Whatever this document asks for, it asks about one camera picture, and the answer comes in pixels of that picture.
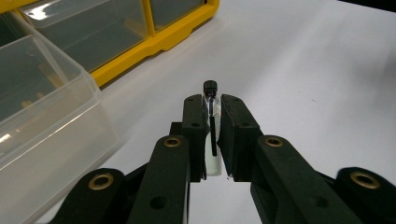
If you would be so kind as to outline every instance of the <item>transparent plastic box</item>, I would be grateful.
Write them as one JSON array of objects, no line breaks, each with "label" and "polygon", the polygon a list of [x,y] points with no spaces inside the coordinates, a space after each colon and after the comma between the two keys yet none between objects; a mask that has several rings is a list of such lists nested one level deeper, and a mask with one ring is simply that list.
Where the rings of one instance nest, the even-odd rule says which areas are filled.
[{"label": "transparent plastic box", "polygon": [[156,31],[201,7],[205,0],[149,0]]},{"label": "transparent plastic box", "polygon": [[90,72],[148,35],[140,0],[44,0],[20,11]]},{"label": "transparent plastic box", "polygon": [[0,223],[24,223],[108,157],[118,137],[91,75],[9,18],[0,15],[12,37],[0,47]]}]

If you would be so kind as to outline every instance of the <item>white table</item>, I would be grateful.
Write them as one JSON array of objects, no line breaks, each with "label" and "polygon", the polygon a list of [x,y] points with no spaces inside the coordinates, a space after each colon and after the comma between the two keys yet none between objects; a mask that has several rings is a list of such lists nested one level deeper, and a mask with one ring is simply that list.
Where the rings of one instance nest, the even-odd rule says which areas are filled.
[{"label": "white table", "polygon": [[[395,24],[395,13],[334,0],[223,0],[188,39],[103,89],[122,144],[103,166],[148,162],[184,99],[214,79],[316,170],[359,166],[396,184]],[[190,223],[261,223],[249,183],[223,170],[191,184]]]}]

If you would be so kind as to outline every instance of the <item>clear plastic container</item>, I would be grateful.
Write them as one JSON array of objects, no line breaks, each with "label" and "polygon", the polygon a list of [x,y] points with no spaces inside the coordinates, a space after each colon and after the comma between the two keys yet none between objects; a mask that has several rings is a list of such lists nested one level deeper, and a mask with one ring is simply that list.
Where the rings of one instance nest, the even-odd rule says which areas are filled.
[{"label": "clear plastic container", "polygon": [[149,0],[156,31],[181,19],[198,7],[205,0]]},{"label": "clear plastic container", "polygon": [[22,37],[0,47],[0,223],[39,217],[118,140],[90,74],[14,19]]},{"label": "clear plastic container", "polygon": [[20,11],[90,72],[148,34],[140,0],[44,0]]}]

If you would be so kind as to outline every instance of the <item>yellow drawer organizer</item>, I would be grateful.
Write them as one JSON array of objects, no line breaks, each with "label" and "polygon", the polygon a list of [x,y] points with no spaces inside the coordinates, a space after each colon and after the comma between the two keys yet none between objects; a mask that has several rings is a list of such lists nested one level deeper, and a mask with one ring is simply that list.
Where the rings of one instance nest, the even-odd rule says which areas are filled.
[{"label": "yellow drawer organizer", "polygon": [[[52,11],[43,13],[48,7]],[[90,72],[98,86],[171,49],[218,8],[219,0],[0,0],[0,13],[14,9]]]}]

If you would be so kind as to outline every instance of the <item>black vial cap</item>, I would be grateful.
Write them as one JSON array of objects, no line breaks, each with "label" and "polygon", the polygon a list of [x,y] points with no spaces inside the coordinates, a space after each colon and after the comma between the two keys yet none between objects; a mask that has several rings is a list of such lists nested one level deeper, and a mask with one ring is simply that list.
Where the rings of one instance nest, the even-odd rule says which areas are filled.
[{"label": "black vial cap", "polygon": [[207,91],[218,91],[218,83],[214,80],[208,80],[204,82],[204,92]]}]

